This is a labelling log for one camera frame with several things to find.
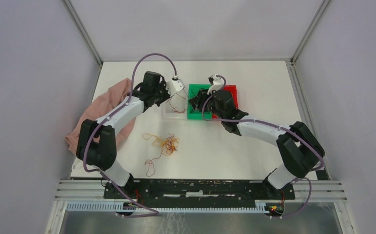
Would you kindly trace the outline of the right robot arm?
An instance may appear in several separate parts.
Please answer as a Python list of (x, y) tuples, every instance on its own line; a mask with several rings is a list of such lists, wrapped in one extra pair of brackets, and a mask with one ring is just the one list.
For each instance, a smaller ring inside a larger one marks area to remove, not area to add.
[(324, 166), (324, 149), (303, 122), (280, 125), (253, 117), (236, 107), (233, 95), (227, 90), (208, 94), (200, 89), (188, 103), (195, 111), (215, 115), (226, 131), (278, 148), (282, 164), (267, 175), (262, 186), (263, 194), (269, 199), (277, 198), (288, 183), (303, 179), (309, 172)]

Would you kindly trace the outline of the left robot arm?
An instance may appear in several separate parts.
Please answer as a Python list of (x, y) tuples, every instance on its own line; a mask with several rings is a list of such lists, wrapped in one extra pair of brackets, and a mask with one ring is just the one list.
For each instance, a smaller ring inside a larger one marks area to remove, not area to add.
[(153, 105), (160, 106), (177, 92), (184, 89), (178, 78), (165, 81), (156, 72), (146, 72), (128, 97), (104, 116), (83, 121), (80, 127), (76, 157), (84, 167), (94, 166), (97, 171), (116, 184), (116, 192), (129, 198), (135, 190), (129, 182), (133, 177), (117, 161), (116, 136), (137, 116)]

